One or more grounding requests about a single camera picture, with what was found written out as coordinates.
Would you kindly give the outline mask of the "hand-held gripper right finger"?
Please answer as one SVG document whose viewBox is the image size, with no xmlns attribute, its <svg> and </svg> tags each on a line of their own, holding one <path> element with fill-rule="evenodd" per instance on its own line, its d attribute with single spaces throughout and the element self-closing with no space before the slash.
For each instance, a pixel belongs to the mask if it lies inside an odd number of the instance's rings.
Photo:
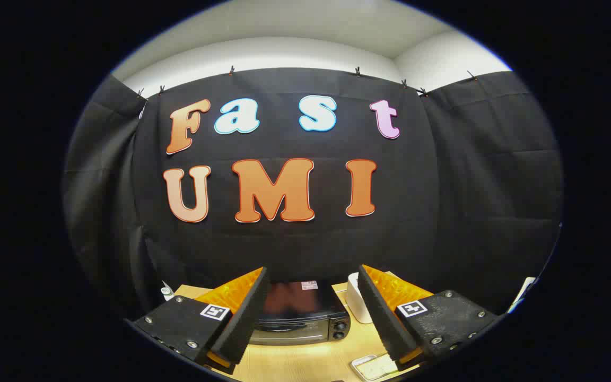
<svg viewBox="0 0 611 382">
<path fill-rule="evenodd" d="M 450 358 L 499 322 L 499 315 L 461 293 L 432 293 L 366 264 L 359 266 L 358 286 L 400 371 Z"/>
</svg>

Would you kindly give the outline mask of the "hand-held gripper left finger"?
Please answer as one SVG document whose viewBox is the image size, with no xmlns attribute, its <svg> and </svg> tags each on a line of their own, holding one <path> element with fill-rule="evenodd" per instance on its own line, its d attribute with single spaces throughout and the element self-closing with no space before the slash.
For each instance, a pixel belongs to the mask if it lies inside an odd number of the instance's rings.
<svg viewBox="0 0 611 382">
<path fill-rule="evenodd" d="M 133 325 L 201 367 L 233 374 L 264 309 L 269 286 L 268 269 L 261 267 L 199 297 L 176 295 Z"/>
</svg>

